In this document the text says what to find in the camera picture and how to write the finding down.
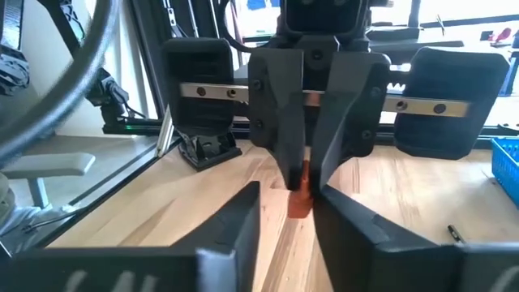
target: wooden table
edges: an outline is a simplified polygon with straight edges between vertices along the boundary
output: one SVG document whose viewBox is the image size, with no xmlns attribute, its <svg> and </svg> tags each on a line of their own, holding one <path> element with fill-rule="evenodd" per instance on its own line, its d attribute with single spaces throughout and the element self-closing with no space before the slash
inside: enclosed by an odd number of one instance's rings
<svg viewBox="0 0 519 292">
<path fill-rule="evenodd" d="M 173 150 L 87 215 L 51 247 L 169 246 L 259 180 L 261 235 L 254 291 L 330 291 L 311 215 L 286 218 L 288 191 L 275 161 L 241 142 L 241 157 L 196 173 Z M 376 147 L 346 162 L 330 185 L 436 243 L 519 241 L 519 212 L 491 174 L 491 152 L 460 161 Z"/>
</svg>

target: blue basket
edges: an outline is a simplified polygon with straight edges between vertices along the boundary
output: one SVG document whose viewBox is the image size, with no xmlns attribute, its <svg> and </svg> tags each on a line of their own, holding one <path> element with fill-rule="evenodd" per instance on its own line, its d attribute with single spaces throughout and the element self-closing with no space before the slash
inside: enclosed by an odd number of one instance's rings
<svg viewBox="0 0 519 292">
<path fill-rule="evenodd" d="M 492 173 L 519 207 L 519 139 L 493 139 L 492 149 Z"/>
</svg>

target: window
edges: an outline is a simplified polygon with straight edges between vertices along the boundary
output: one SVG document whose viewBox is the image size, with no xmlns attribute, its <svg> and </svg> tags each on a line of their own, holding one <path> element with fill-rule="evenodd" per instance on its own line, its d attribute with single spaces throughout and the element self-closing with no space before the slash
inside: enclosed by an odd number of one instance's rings
<svg viewBox="0 0 519 292">
<path fill-rule="evenodd" d="M 237 0 L 238 25 L 244 37 L 272 35 L 276 32 L 279 0 Z"/>
<path fill-rule="evenodd" d="M 419 20 L 420 23 L 435 22 L 437 15 L 445 21 L 514 14 L 519 14 L 517 0 L 422 0 Z"/>
<path fill-rule="evenodd" d="M 390 22 L 393 25 L 407 24 L 411 12 L 411 0 L 394 1 L 389 7 L 371 8 L 371 22 Z"/>
</svg>

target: black bracket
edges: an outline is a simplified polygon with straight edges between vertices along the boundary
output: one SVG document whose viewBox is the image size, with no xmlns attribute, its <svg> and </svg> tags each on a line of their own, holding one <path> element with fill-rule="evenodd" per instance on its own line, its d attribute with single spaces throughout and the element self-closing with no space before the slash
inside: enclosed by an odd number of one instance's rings
<svg viewBox="0 0 519 292">
<path fill-rule="evenodd" d="M 182 142 L 178 151 L 182 158 L 196 171 L 206 170 L 222 162 L 242 155 L 230 131 L 224 135 L 188 136 L 180 133 Z"/>
<path fill-rule="evenodd" d="M 351 157 L 369 155 L 375 143 L 389 82 L 390 61 L 382 54 L 331 54 L 328 85 L 311 133 L 305 129 L 301 49 L 255 49 L 249 60 L 251 141 L 276 159 L 285 185 L 297 190 L 304 148 L 311 142 L 310 184 L 320 190 Z"/>
<path fill-rule="evenodd" d="M 0 258 L 0 290 L 249 292 L 259 240 L 260 183 L 250 182 L 171 247 L 46 248 Z"/>
</svg>

